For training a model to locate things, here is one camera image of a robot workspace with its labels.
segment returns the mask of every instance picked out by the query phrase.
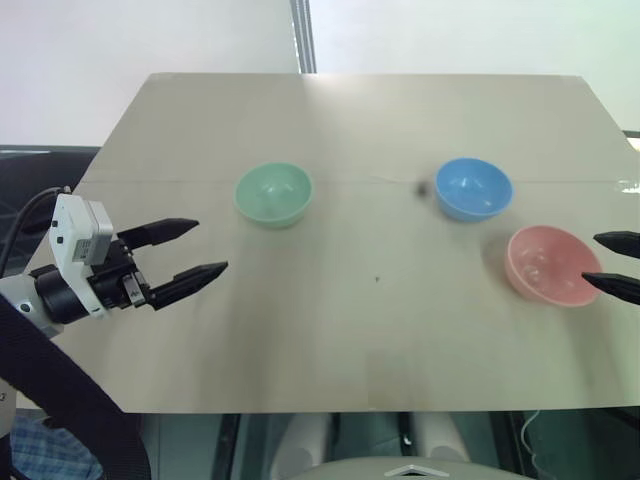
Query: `table surface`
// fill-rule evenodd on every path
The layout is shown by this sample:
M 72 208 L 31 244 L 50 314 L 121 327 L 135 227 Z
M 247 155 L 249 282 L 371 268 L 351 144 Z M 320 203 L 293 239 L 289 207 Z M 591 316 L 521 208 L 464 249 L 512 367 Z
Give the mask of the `table surface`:
M 489 160 L 512 206 L 478 224 L 416 195 L 443 162 Z M 316 195 L 293 228 L 234 210 L 234 183 L 294 162 Z M 55 342 L 126 411 L 514 410 L 640 403 L 638 309 L 527 302 L 509 236 L 566 228 L 606 271 L 638 265 L 590 240 L 638 230 L 638 156 L 576 77 L 157 74 L 77 193 L 118 230 L 201 225 L 141 249 L 152 285 L 228 270 L 164 310 L 84 319 Z M 41 245 L 32 266 L 48 261 Z

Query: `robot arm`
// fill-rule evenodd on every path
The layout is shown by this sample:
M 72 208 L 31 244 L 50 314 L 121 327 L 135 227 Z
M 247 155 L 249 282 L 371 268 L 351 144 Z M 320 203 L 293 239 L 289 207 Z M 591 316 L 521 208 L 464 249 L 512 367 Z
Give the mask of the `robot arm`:
M 113 225 L 100 202 L 60 194 L 49 230 L 56 265 L 0 279 L 0 295 L 49 338 L 80 318 L 106 318 L 115 307 L 164 308 L 211 283 L 227 262 L 191 268 L 152 288 L 133 250 L 168 242 L 197 225 L 195 220 L 165 219 L 113 238 Z M 0 438 L 11 429 L 15 404 L 15 390 L 0 379 Z

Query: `plaid fabric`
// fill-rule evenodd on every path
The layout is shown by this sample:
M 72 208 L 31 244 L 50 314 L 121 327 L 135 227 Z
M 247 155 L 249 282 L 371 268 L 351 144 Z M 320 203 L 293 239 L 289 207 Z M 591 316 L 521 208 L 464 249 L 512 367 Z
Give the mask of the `plaid fabric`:
M 30 480 L 96 480 L 102 467 L 68 431 L 15 418 L 11 430 L 13 466 Z

